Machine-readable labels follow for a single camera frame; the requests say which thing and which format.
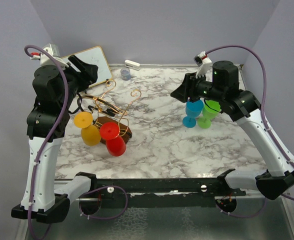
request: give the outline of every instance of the gray wall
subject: gray wall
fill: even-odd
[[[39,65],[24,53],[26,44],[50,42],[28,0],[0,1],[0,240],[14,239],[18,220],[11,208],[20,203],[26,186],[29,147],[26,117],[35,93]]]
[[[101,46],[110,64],[193,64],[225,44],[253,47],[279,0],[31,0],[63,55]],[[243,50],[219,58],[244,63]]]
[[[294,154],[294,1],[279,2],[253,49],[267,72],[266,116]],[[262,73],[252,56],[245,63],[244,79],[261,99]]]

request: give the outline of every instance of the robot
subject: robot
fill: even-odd
[[[215,178],[172,179],[98,179],[95,174],[79,172],[68,184],[54,189],[57,157],[70,119],[68,109],[77,93],[97,81],[98,67],[71,55],[68,60],[78,68],[77,71],[61,60],[57,46],[48,44],[43,49],[47,54],[29,53],[31,59],[40,61],[40,67],[34,73],[32,85],[36,99],[27,117],[30,148],[27,184],[21,203],[11,210],[13,218],[27,219],[30,212],[30,217],[37,222],[60,223],[77,198],[106,186],[110,187],[100,191],[102,208],[122,208],[124,195],[126,200],[129,199],[128,208],[215,207],[216,196],[231,193],[233,196],[244,196],[246,193],[240,189],[260,191],[267,199],[275,200],[294,185],[294,155],[272,127],[269,125],[266,128],[264,125],[267,120],[254,94],[239,89],[238,68],[226,60],[212,65],[206,52],[202,52],[195,57],[199,66],[197,72],[186,73],[182,84],[170,94],[171,97],[182,103],[195,102],[200,98],[218,102],[222,112],[228,114],[250,137],[264,159],[267,170],[230,169]],[[68,89],[64,88],[57,64],[63,70]],[[212,82],[209,82],[205,74],[211,65],[213,74]],[[65,111],[57,127],[52,130],[63,109],[64,91],[68,93]],[[53,132],[48,142],[41,149],[51,130]],[[41,154],[35,162],[39,151]],[[112,186],[123,188],[125,193],[115,191]],[[97,193],[90,195],[93,198],[97,196]],[[86,210],[85,204],[88,203],[83,205],[84,212],[93,214],[95,210],[90,207]],[[228,208],[228,211],[232,212],[235,208]]]

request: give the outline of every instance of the red clip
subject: red clip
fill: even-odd
[[[40,56],[41,54],[40,54],[39,52],[32,52],[31,55],[32,55],[32,56],[35,56],[35,55],[36,55],[36,56]]]

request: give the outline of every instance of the marble tabletop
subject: marble tabletop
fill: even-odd
[[[132,79],[124,81],[120,68],[112,69],[117,86],[105,100],[125,108],[133,100],[131,90],[142,92],[129,109],[132,138],[126,152],[113,157],[102,143],[85,145],[72,115],[57,159],[56,177],[73,178],[78,172],[87,172],[98,178],[204,178],[216,177],[231,168],[266,169],[252,141],[227,114],[214,118],[209,129],[183,126],[186,104],[170,97],[170,93],[182,83],[185,73],[196,70],[143,68],[131,70]],[[240,88],[245,89],[240,74],[239,81]],[[99,96],[105,90],[105,84],[100,84],[87,93]],[[84,100],[83,106],[92,104]],[[76,107],[74,99],[70,109]]]

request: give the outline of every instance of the whiteboard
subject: whiteboard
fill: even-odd
[[[89,48],[87,50],[84,51],[80,51],[77,53],[74,53],[74,55],[79,58],[80,60],[82,60],[83,62],[87,63],[87,64],[95,64],[98,66],[98,78],[97,78],[97,82],[90,85],[89,87],[93,87],[95,85],[101,84],[106,82],[106,80],[112,79],[113,75],[111,72],[111,69],[109,68],[109,65],[106,61],[105,55],[103,53],[103,50],[100,46],[95,46],[93,48]],[[65,62],[65,63],[70,63],[71,66],[78,72],[79,69],[77,67],[75,67],[74,64],[72,64],[69,60],[68,60],[68,56],[64,56],[61,59]]]

